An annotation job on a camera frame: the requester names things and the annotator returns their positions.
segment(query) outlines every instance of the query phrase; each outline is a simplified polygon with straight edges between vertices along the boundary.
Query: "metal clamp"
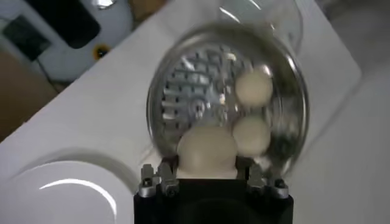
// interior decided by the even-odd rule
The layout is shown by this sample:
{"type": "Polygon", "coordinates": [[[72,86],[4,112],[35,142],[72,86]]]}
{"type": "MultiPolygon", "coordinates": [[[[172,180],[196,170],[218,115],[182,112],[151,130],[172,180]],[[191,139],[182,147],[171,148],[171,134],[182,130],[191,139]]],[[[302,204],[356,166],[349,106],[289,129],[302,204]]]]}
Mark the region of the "metal clamp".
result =
{"type": "Polygon", "coordinates": [[[276,179],[271,187],[272,195],[275,198],[285,199],[289,196],[288,186],[282,179],[276,179]]]}
{"type": "Polygon", "coordinates": [[[141,183],[138,186],[138,194],[143,198],[156,195],[156,184],[153,181],[154,169],[152,165],[145,164],[141,169],[141,183]]]}
{"type": "Polygon", "coordinates": [[[179,193],[179,181],[173,175],[168,163],[161,163],[158,167],[158,174],[161,177],[161,191],[167,197],[173,197],[179,193]]]}
{"type": "Polygon", "coordinates": [[[266,180],[263,178],[261,167],[257,164],[251,165],[249,168],[248,186],[252,191],[257,191],[260,194],[264,193],[267,186],[266,180]]]}

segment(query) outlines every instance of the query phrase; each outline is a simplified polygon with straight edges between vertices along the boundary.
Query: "white dough ball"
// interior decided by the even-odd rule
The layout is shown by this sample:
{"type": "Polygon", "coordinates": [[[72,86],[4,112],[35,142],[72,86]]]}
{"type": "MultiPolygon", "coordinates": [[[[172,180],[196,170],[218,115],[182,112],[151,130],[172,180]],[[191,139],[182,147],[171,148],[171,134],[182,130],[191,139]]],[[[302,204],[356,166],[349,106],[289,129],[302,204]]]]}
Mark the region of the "white dough ball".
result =
{"type": "Polygon", "coordinates": [[[237,151],[241,156],[253,157],[264,153],[271,142],[268,125],[257,116],[240,119],[233,128],[237,151]]]}
{"type": "Polygon", "coordinates": [[[178,179],[235,179],[237,177],[236,168],[218,173],[187,173],[181,169],[176,170],[176,178],[178,179]]]}
{"type": "Polygon", "coordinates": [[[223,127],[193,127],[177,146],[179,170],[192,176],[216,176],[235,169],[233,136],[223,127]]]}
{"type": "Polygon", "coordinates": [[[272,80],[260,69],[238,77],[235,86],[238,100],[246,107],[262,107],[272,97],[272,80]]]}

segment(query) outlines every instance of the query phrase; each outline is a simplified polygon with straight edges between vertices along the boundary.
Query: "black cable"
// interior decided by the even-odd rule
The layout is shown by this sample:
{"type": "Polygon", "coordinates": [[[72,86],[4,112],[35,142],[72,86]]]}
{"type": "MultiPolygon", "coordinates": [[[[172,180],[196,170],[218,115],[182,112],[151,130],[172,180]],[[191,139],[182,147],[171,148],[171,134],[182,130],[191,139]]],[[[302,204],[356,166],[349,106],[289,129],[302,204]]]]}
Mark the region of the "black cable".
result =
{"type": "Polygon", "coordinates": [[[46,80],[50,83],[50,85],[53,87],[54,91],[57,92],[57,93],[60,93],[61,91],[59,91],[55,85],[54,85],[54,82],[53,80],[50,78],[48,72],[46,72],[46,69],[44,68],[43,64],[41,63],[41,61],[39,59],[36,59],[37,61],[37,64],[39,66],[39,68],[41,69],[43,75],[46,77],[46,80]]]}
{"type": "MultiPolygon", "coordinates": [[[[3,16],[0,16],[0,20],[7,21],[9,23],[17,22],[14,19],[8,19],[8,18],[5,18],[3,16]]],[[[16,24],[24,29],[31,29],[30,27],[25,26],[24,24],[21,24],[21,23],[16,23],[16,24]]],[[[35,61],[37,62],[39,68],[41,69],[41,71],[42,71],[43,75],[45,76],[46,80],[48,81],[48,83],[53,87],[54,91],[57,93],[60,93],[60,91],[55,87],[53,79],[50,78],[49,73],[46,71],[46,69],[44,68],[43,64],[41,63],[41,61],[39,60],[38,57],[35,59],[35,61]]]]}

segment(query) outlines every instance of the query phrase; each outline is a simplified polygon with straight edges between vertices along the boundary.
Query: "metal grater disc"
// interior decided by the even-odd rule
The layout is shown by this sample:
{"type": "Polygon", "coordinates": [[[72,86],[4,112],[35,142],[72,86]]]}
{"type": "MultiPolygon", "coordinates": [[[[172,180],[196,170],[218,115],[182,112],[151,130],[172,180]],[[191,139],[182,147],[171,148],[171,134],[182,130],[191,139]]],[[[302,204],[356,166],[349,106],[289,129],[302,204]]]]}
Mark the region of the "metal grater disc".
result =
{"type": "Polygon", "coordinates": [[[275,39],[243,26],[203,27],[179,41],[160,63],[149,89],[149,133],[164,157],[176,155],[183,134],[194,125],[232,128],[248,114],[270,126],[266,157],[273,174],[284,174],[297,159],[307,132],[308,104],[303,78],[290,54],[275,39]],[[262,108],[247,109],[235,96],[235,80],[263,69],[274,85],[262,108]]]}

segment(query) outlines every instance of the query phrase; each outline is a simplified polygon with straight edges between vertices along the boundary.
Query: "white appliance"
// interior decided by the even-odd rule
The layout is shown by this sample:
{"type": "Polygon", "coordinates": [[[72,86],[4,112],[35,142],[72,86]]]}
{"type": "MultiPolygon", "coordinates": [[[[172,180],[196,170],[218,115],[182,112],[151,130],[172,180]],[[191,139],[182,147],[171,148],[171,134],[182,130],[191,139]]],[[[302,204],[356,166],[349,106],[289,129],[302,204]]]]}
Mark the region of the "white appliance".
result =
{"type": "Polygon", "coordinates": [[[131,33],[133,26],[127,0],[80,2],[100,25],[99,33],[83,47],[78,49],[70,47],[44,18],[23,0],[0,0],[0,46],[25,65],[30,65],[40,73],[46,72],[51,79],[72,82],[95,64],[97,48],[114,48],[131,33]],[[102,8],[103,3],[111,5],[102,8]],[[41,66],[36,60],[28,59],[4,36],[4,29],[19,16],[23,16],[50,43],[38,56],[41,66]]]}

